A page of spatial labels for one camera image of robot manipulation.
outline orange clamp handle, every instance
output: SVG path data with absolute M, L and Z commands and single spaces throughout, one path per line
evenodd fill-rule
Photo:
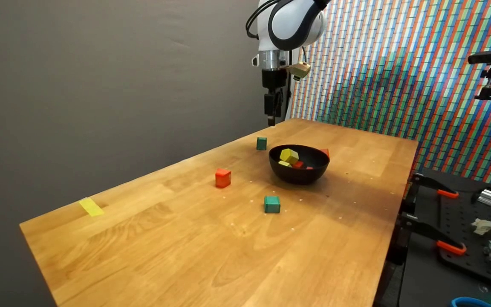
M 467 247 L 465 247 L 464 243 L 462 243 L 461 249 L 458 249 L 458 247 L 455 247 L 448 243 L 444 243 L 443 241 L 437 241 L 437 246 L 458 256 L 463 256 L 463 254 L 467 251 Z
M 459 193 L 458 192 L 456 192 L 456 193 L 450 193 L 450 192 L 446 192 L 446 191 L 443 191 L 443 190 L 438 190 L 437 193 L 439 195 L 446 196 L 448 198 L 458 198 L 458 196 L 459 196 Z

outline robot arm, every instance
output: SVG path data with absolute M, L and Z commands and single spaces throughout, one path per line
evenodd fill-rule
M 265 114 L 269 126 L 275 125 L 275 117 L 281 117 L 283 90 L 289 72 L 298 72 L 303 78 L 310 66 L 306 63 L 287 65 L 288 52 L 310 45 L 325 32 L 326 22 L 322 10 L 329 0 L 260 0 L 259 7 L 249 18 L 246 30 L 249 37 L 259 39 L 259 54 L 254 66 L 261 67 L 265 94 Z M 249 27 L 257 18 L 258 35 Z

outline wooden block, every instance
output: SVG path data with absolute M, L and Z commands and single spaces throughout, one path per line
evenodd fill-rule
M 327 155 L 327 157 L 329 157 L 329 158 L 331 157 L 331 156 L 329 156 L 329 149 L 326 148 L 326 149 L 320 149 L 320 150 L 325 152 L 325 155 Z
M 257 138 L 257 150 L 266 150 L 266 138 Z
M 294 165 L 298 161 L 298 153 L 294 150 L 286 148 L 286 149 L 281 151 L 280 159 L 282 161 L 285 161 L 286 163 Z
M 287 167 L 291 167 L 290 163 L 286 163 L 285 161 L 280 161 L 278 163 Z
M 302 168 L 302 166 L 304 165 L 304 162 L 302 161 L 297 161 L 297 163 L 295 163 L 293 165 L 293 168 Z
M 230 185 L 232 172 L 228 169 L 218 168 L 215 172 L 215 186 L 224 188 Z
M 277 196 L 265 196 L 265 213 L 279 213 L 280 202 Z

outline black bowl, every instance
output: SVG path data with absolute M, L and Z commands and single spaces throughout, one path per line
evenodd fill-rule
M 281 151 L 290 148 L 298 153 L 299 161 L 304 163 L 303 168 L 292 168 L 279 164 Z M 283 181 L 297 185 L 313 183 L 325 173 L 331 161 L 325 152 L 303 145 L 281 145 L 272 148 L 269 152 L 270 167 Z

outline yellow tape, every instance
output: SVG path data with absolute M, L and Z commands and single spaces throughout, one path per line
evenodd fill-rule
M 104 213 L 100 206 L 98 206 L 90 197 L 84 198 L 84 200 L 80 200 L 78 203 L 82 206 L 84 211 L 90 214 L 90 216 L 98 216 Z

